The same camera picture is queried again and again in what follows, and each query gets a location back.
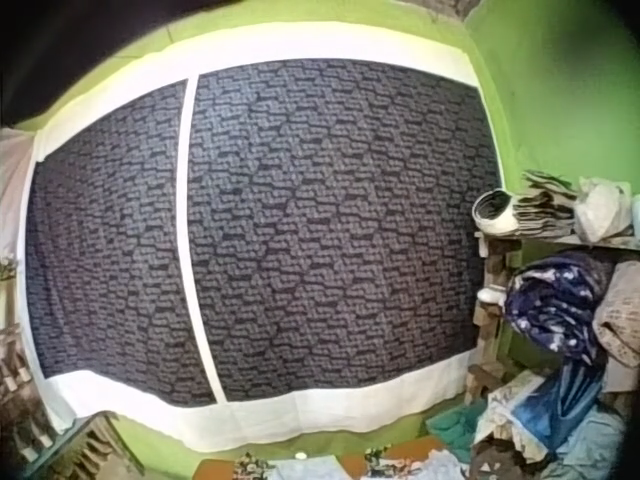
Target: white fabric border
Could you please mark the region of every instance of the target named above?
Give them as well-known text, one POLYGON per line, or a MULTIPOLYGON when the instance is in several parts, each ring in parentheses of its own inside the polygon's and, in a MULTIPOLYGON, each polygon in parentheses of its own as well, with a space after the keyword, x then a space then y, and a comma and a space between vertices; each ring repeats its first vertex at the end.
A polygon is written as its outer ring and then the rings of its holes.
POLYGON ((309 432, 367 432, 422 412, 464 390, 472 352, 368 387, 310 389, 198 408, 168 405, 154 395, 88 370, 57 375, 47 382, 79 417, 113 410, 181 440, 193 450, 216 452, 309 432))
POLYGON ((36 158, 41 153, 42 143, 41 137, 36 135, 33 143, 33 151, 29 163, 29 169, 25 179, 22 199, 20 200, 20 226, 18 229, 18 240, 16 246, 16 259, 18 268, 16 270, 17 295, 16 295, 16 311, 18 321, 21 325, 22 344, 24 346, 24 354, 26 361, 31 368, 31 376, 36 384, 38 392, 42 397, 42 401, 47 409, 51 425, 58 432, 62 432, 71 427, 76 416, 74 411, 69 407, 64 397, 52 390, 50 383, 44 378, 40 367, 40 360, 36 353, 33 334, 31 332, 31 324, 29 322, 29 309, 27 305, 27 280, 26 280, 26 231, 27 231, 27 209, 29 207, 29 194, 31 192, 31 183, 33 181, 33 172, 36 166, 36 158))
POLYGON ((178 153, 176 160, 176 244, 178 247, 178 258, 180 259, 180 272, 182 275, 182 286, 184 288, 189 318, 193 327, 193 335, 198 346, 200 359, 204 371, 209 381, 209 386, 213 391, 218 403, 227 403, 227 397, 218 378, 216 366, 213 363, 213 355, 207 340, 207 333, 202 322, 196 281, 193 276, 193 266, 191 264, 191 245, 189 243, 189 218, 188 218, 188 195, 189 189, 189 142, 191 140, 191 119, 193 117, 193 105, 198 88, 198 76, 190 77, 187 80, 187 87, 184 92, 184 102, 182 104, 182 114, 180 115, 180 132, 178 135, 178 153))
POLYGON ((286 22, 219 30, 136 60, 71 101, 39 132, 44 148, 37 160, 44 160, 100 117, 157 88, 200 73, 296 58, 367 60, 479 86, 463 51, 385 28, 340 22, 286 22))

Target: white cloth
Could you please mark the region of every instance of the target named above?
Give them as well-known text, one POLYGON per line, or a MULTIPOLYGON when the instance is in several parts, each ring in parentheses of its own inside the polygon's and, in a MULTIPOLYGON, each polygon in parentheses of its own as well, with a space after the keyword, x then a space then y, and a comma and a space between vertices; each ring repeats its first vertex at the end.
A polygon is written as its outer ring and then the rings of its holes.
POLYGON ((20 203, 29 174, 34 136, 0 130, 0 255, 16 258, 20 203))

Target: stack of folded fabric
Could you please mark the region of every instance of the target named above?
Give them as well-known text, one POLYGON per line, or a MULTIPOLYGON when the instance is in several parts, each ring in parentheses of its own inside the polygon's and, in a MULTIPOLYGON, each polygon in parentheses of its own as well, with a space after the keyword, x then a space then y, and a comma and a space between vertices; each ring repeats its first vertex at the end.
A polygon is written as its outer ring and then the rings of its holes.
POLYGON ((505 319, 538 345, 592 365, 602 353, 594 314, 613 269, 599 250, 565 250, 530 263, 509 283, 505 319))
POLYGON ((493 190, 473 206, 473 219, 487 235, 563 237, 574 227, 577 192, 569 182, 544 172, 527 170, 528 189, 521 195, 493 190))
POLYGON ((527 170, 528 191, 516 198, 513 212, 518 234, 528 237, 563 237, 574 226, 576 191, 569 182, 544 172, 527 170))

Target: wooden shelf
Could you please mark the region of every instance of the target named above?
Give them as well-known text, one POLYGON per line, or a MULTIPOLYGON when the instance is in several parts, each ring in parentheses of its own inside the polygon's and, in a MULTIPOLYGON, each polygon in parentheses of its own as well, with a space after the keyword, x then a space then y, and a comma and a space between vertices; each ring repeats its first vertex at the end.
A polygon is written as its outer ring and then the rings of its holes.
POLYGON ((521 235, 492 236, 482 232, 476 232, 477 238, 486 238, 488 240, 511 240, 511 241, 527 241, 527 242, 543 242, 556 243, 559 245, 583 245, 586 247, 602 247, 615 248, 618 250, 634 250, 640 251, 640 240, 635 237, 611 237, 601 242, 589 245, 584 243, 577 235, 568 235, 566 237, 525 237, 521 235))

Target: light blue fabric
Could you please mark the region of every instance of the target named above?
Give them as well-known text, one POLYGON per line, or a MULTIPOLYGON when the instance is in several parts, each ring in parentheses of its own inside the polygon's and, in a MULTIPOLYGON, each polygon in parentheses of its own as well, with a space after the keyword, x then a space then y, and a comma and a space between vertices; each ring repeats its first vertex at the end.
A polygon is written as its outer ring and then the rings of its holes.
POLYGON ((606 480, 616 461, 624 435, 624 422, 613 413, 594 407, 557 450, 541 480, 606 480))
POLYGON ((456 406, 427 420, 427 430, 442 440, 447 450, 460 462, 468 465, 471 463, 471 446, 478 418, 486 409, 487 402, 484 399, 478 399, 471 405, 456 406))
POLYGON ((512 415, 550 452, 555 452, 591 410, 602 389, 604 369, 565 359, 512 415))

